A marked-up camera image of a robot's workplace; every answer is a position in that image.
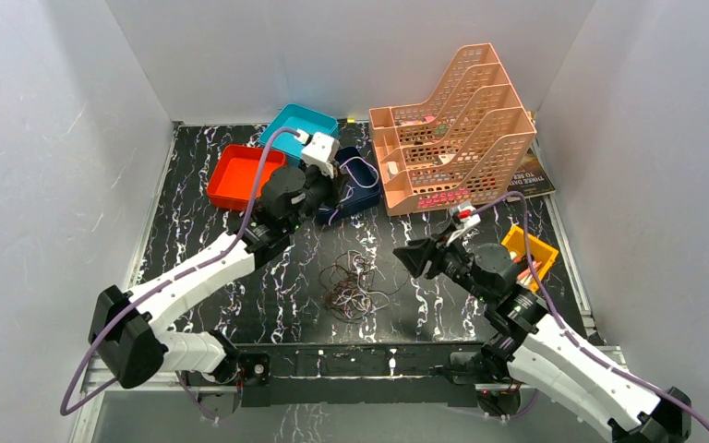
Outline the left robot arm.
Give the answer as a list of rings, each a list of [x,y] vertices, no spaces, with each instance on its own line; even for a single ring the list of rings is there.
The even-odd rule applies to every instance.
[[[342,200],[349,182],[339,168],[326,176],[317,166],[275,170],[262,187],[242,236],[224,233],[195,256],[126,291],[112,285],[97,297],[90,344],[124,389],[160,372],[198,372],[217,384],[234,380],[239,350],[220,332],[171,332],[182,314],[226,284],[279,256],[292,234],[323,206]]]

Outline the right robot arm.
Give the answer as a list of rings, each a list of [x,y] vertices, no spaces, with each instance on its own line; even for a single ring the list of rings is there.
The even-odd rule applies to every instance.
[[[680,389],[653,392],[556,320],[549,304],[517,281],[521,266],[500,244],[482,263],[443,235],[411,240],[393,254],[413,277],[450,278],[480,300],[495,335],[477,352],[451,353],[435,372],[456,384],[510,378],[535,387],[611,442],[684,442],[691,401]]]

